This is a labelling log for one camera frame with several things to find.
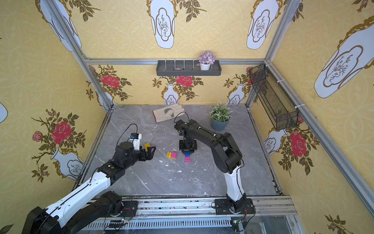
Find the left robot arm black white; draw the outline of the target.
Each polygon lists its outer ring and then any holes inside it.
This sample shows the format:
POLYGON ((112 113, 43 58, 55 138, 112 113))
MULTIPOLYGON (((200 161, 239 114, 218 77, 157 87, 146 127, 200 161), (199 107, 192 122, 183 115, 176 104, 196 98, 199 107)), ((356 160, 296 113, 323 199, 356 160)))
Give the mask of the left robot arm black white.
POLYGON ((122 197, 107 191, 138 161, 152 160, 156 147, 135 149, 125 141, 116 147, 112 159, 100 166, 92 176, 71 193, 42 209, 36 207, 27 216, 24 234, 76 234, 107 215, 122 215, 122 197))

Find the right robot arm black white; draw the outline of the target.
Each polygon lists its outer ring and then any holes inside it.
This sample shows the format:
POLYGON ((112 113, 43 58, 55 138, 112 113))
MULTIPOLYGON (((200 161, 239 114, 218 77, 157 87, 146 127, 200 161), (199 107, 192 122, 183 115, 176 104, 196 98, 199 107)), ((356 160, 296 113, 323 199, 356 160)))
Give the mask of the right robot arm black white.
POLYGON ((174 123, 174 128, 183 137, 179 141, 179 150, 186 157, 197 150, 197 141, 200 141, 211 149, 215 165, 224 173, 227 198, 215 201, 217 213, 229 210, 234 214, 255 214, 253 202, 247 198, 241 182, 243 155, 232 135, 228 132, 220 134, 210 131, 195 120, 178 120, 174 123))

